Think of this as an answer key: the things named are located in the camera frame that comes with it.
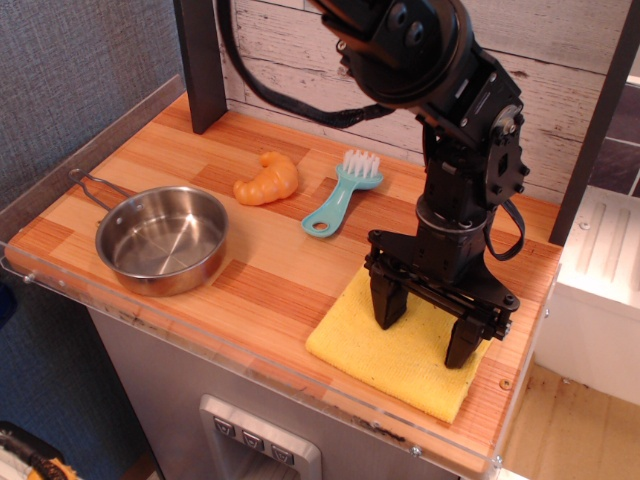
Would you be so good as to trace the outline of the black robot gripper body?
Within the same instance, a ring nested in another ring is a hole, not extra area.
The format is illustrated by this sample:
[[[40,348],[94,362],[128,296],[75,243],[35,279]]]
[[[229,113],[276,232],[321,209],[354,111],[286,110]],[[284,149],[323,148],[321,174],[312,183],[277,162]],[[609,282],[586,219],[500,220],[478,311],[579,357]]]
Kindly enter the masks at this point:
[[[519,300],[485,264],[494,218],[491,212],[467,225],[421,219],[414,236],[372,230],[365,267],[370,277],[382,274],[451,314],[487,323],[502,340]]]

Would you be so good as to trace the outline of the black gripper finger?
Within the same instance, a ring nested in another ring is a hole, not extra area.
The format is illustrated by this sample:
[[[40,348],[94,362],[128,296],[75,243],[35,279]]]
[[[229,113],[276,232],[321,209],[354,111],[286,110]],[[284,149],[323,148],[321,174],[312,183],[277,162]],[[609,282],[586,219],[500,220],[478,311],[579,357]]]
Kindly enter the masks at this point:
[[[378,273],[371,275],[370,290],[374,317],[387,330],[406,312],[408,291],[400,282]]]
[[[451,339],[446,351],[445,366],[460,369],[469,360],[479,344],[491,339],[492,328],[474,317],[460,317],[452,327]]]

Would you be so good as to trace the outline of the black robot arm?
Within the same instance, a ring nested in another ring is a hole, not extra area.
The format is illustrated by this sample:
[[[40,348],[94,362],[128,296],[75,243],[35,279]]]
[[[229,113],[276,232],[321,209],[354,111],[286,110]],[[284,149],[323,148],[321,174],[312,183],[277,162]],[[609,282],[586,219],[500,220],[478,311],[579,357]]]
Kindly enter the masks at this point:
[[[458,1],[320,1],[343,64],[378,104],[423,127],[426,183],[413,235],[373,230],[366,258],[374,315],[391,327],[416,295],[455,317],[445,364],[462,367],[481,342],[503,339],[519,302],[488,270],[499,210],[524,220],[513,196],[529,174],[521,92],[476,42]]]

